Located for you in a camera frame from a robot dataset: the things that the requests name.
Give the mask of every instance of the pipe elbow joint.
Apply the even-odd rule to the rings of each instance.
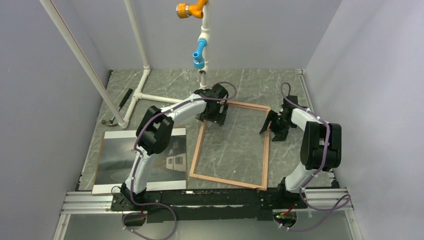
[[[208,0],[198,0],[197,4],[179,3],[176,6],[176,14],[180,19],[185,19],[190,16],[195,18],[203,18],[203,6],[208,3]]]
[[[205,60],[203,59],[203,49],[208,45],[208,42],[205,39],[200,39],[198,42],[198,47],[193,53],[193,62],[196,69],[202,69],[205,67]]]

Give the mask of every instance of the hammer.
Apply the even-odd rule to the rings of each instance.
[[[130,98],[131,93],[133,93],[133,90],[129,88],[128,91],[125,93],[125,96],[123,96],[122,101],[120,101],[120,104],[118,106],[118,112],[122,109],[122,107],[125,105],[127,100]],[[101,124],[106,125],[107,127],[118,126],[118,123],[114,123],[114,120],[115,120],[115,116],[113,116],[109,121],[102,120]]]

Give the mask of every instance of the orange pipe fitting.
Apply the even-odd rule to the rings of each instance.
[[[203,18],[203,6],[208,4],[208,0],[198,0],[197,4],[179,3],[176,6],[176,14],[180,19],[185,19],[190,16],[195,18]]]

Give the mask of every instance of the blue pipe fitting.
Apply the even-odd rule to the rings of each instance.
[[[205,67],[205,60],[203,59],[202,53],[203,49],[208,45],[208,42],[205,39],[199,40],[199,45],[196,49],[196,51],[193,53],[194,58],[194,67],[196,69],[202,69]]]

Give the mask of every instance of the framed photograph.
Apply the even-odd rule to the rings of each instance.
[[[110,194],[130,175],[136,153],[136,131],[104,133],[95,175],[93,195]],[[147,191],[187,189],[187,139],[185,128],[174,128],[168,147],[154,161]]]

